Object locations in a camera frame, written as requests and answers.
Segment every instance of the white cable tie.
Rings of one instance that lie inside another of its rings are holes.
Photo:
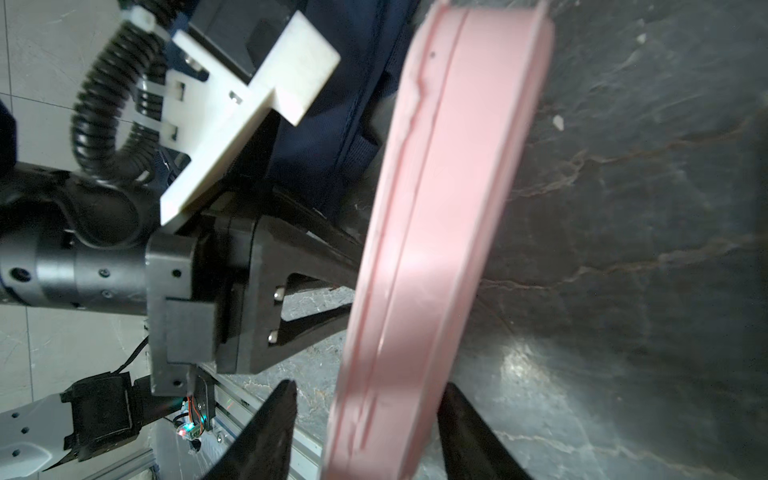
[[[123,18],[136,25],[147,33],[154,33],[162,38],[165,43],[170,41],[170,33],[165,28],[157,24],[154,13],[150,12],[141,5],[134,5],[130,10],[123,10]]]
[[[135,110],[133,121],[142,127],[150,128],[156,132],[163,130],[163,122],[157,121],[154,118],[149,118],[147,115],[143,115]]]
[[[146,78],[139,78],[136,82],[136,88],[160,97],[164,97],[166,93],[165,85],[149,81]]]

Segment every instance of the gray tile floor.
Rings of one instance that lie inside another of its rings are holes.
[[[77,169],[71,107],[119,20],[115,0],[0,0],[0,101],[17,121],[19,161]],[[0,412],[117,368],[143,337],[140,317],[0,308]],[[146,356],[129,371],[134,379],[147,375]],[[148,436],[145,429],[122,449],[32,478],[80,480],[144,448]]]

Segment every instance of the pink container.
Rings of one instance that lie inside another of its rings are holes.
[[[439,2],[411,45],[331,407],[323,478],[410,478],[554,42],[534,10]]]

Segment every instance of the silver bolt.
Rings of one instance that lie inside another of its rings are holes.
[[[184,54],[184,61],[187,63],[187,65],[190,66],[190,68],[192,68],[192,70],[200,71],[203,69],[203,65],[197,63],[197,60],[189,56],[189,54]]]
[[[278,286],[277,290],[275,290],[275,301],[276,302],[282,302],[286,298],[286,287],[284,286]]]

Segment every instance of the flexible hose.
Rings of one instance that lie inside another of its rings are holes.
[[[180,8],[178,0],[136,0],[169,29]],[[119,118],[139,77],[165,83],[164,41],[130,22],[123,22],[85,77],[74,106],[71,140],[75,160],[95,180],[114,186],[154,176],[158,132],[134,122],[125,145],[116,151]],[[137,90],[136,111],[159,121],[163,98]]]

